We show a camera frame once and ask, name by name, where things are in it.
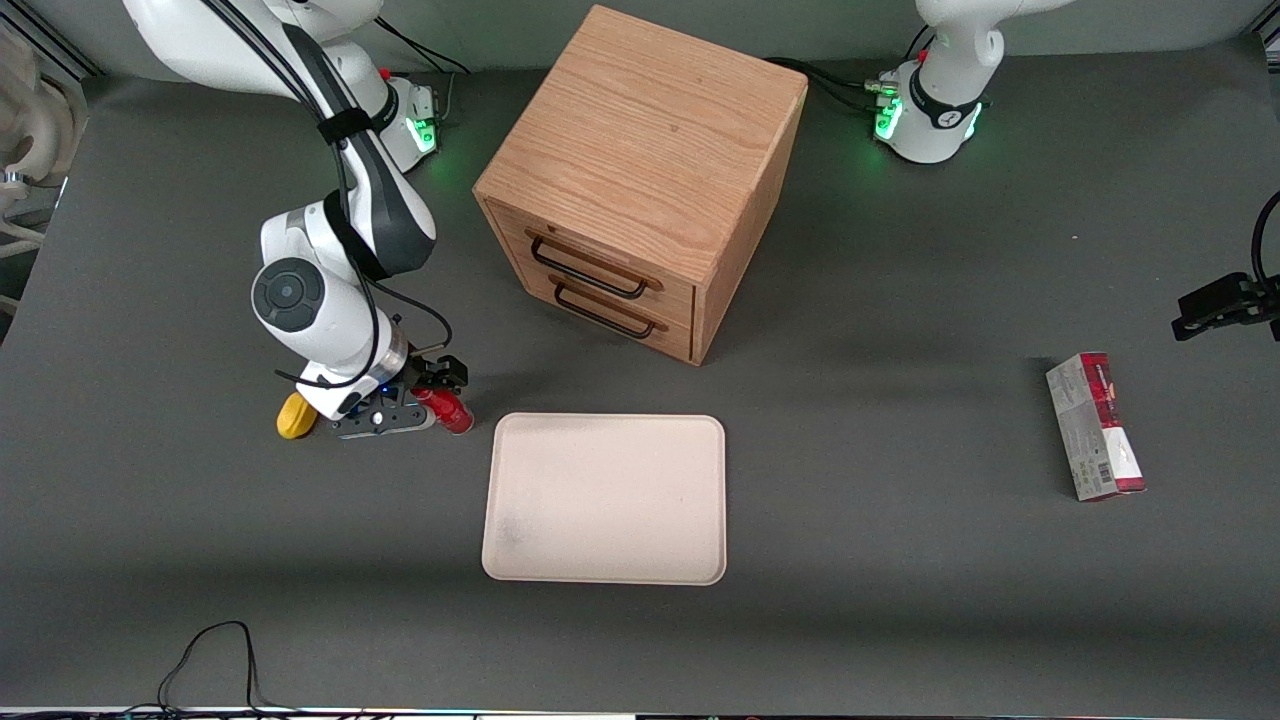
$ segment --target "metal handle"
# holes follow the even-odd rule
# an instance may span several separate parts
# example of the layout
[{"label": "metal handle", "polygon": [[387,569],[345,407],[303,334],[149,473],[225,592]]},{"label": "metal handle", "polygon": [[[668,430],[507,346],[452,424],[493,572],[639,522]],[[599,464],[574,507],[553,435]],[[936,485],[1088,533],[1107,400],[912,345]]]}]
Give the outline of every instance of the metal handle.
[{"label": "metal handle", "polygon": [[589,275],[589,274],[586,274],[586,273],[584,273],[581,270],[575,270],[573,268],[570,268],[568,265],[566,265],[563,263],[557,263],[556,260],[552,260],[550,258],[548,258],[545,255],[539,255],[538,250],[541,246],[543,246],[543,238],[541,237],[535,237],[534,238],[534,247],[532,247],[534,260],[538,260],[543,265],[547,265],[548,268],[550,268],[553,270],[559,270],[559,272],[564,273],[566,275],[568,275],[568,277],[571,277],[571,278],[573,278],[576,281],[581,281],[581,282],[584,282],[584,283],[586,283],[586,284],[589,284],[589,286],[591,286],[594,288],[603,290],[604,292],[608,292],[609,295],[617,295],[618,297],[621,297],[623,300],[635,300],[635,299],[640,297],[640,295],[645,291],[646,287],[649,287],[649,282],[648,281],[640,281],[640,284],[637,284],[636,288],[631,290],[631,291],[626,291],[626,290],[622,290],[621,287],[612,286],[612,284],[609,284],[609,283],[607,283],[604,281],[595,279],[591,275]]},{"label": "metal handle", "polygon": [[634,331],[634,329],[631,329],[631,328],[628,328],[626,325],[614,323],[613,320],[605,318],[604,315],[599,315],[596,313],[593,313],[593,311],[588,310],[586,307],[582,307],[581,305],[573,305],[568,300],[564,300],[563,297],[561,297],[561,295],[563,292],[564,292],[564,283],[556,283],[556,304],[557,305],[559,305],[561,307],[568,310],[570,313],[573,313],[576,315],[581,315],[581,316],[586,318],[588,320],[593,320],[595,323],[599,323],[599,324],[609,328],[611,331],[622,333],[622,334],[630,337],[631,340],[644,340],[644,338],[652,336],[653,334],[653,329],[657,327],[657,323],[654,323],[653,320],[650,320],[649,323],[645,324],[645,328],[643,331],[639,331],[639,332]]}]

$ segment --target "red can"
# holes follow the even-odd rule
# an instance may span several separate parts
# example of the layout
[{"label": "red can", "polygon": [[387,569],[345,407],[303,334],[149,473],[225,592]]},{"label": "red can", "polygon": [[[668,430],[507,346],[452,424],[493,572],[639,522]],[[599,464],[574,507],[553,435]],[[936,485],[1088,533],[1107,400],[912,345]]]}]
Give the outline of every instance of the red can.
[{"label": "red can", "polygon": [[475,418],[471,416],[471,411],[467,406],[462,404],[458,396],[453,395],[447,389],[428,389],[428,388],[415,388],[413,397],[431,413],[435,414],[435,419],[439,420],[444,429],[449,430],[456,436],[471,429],[475,424]]}]

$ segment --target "wooden drawer cabinet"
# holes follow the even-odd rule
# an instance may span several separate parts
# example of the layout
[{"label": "wooden drawer cabinet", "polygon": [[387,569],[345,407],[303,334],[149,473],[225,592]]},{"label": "wooden drawer cabinet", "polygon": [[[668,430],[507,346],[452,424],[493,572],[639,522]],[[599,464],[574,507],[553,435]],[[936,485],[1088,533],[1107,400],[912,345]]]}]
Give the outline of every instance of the wooden drawer cabinet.
[{"label": "wooden drawer cabinet", "polygon": [[530,295],[698,365],[773,214],[805,90],[595,6],[475,195]]}]

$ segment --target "gray tabletop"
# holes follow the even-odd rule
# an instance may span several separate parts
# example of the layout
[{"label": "gray tabletop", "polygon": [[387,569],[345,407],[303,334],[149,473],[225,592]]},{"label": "gray tabletop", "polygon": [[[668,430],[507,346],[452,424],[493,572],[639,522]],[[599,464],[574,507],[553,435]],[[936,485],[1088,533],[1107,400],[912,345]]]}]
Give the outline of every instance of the gray tabletop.
[{"label": "gray tabletop", "polygon": [[[346,443],[275,436],[270,370],[301,361],[248,302],[259,224],[334,182],[305,114],[91,88],[0,350],[0,705],[142,702],[196,629],[239,618],[294,705],[1280,714],[1280,347],[1169,329],[1180,295],[1247,268],[1280,179],[1256,41],[1012,58],[942,167],[814,94],[700,369],[507,265],[470,187],[540,77],[458,81],[412,173],[442,240],[392,281],[453,320],[480,424]],[[1143,496],[1071,493],[1042,373],[1087,350],[1112,354]],[[492,433],[516,410],[719,418],[724,579],[486,578]],[[174,701],[237,702],[238,643],[211,638]]]}]

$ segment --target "beige tray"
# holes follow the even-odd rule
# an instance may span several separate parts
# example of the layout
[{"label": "beige tray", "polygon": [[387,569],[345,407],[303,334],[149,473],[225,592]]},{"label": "beige tray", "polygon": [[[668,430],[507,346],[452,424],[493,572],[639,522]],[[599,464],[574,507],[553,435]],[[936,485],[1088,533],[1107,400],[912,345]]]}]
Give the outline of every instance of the beige tray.
[{"label": "beige tray", "polygon": [[481,562],[498,580],[716,583],[724,428],[705,415],[507,415]]}]

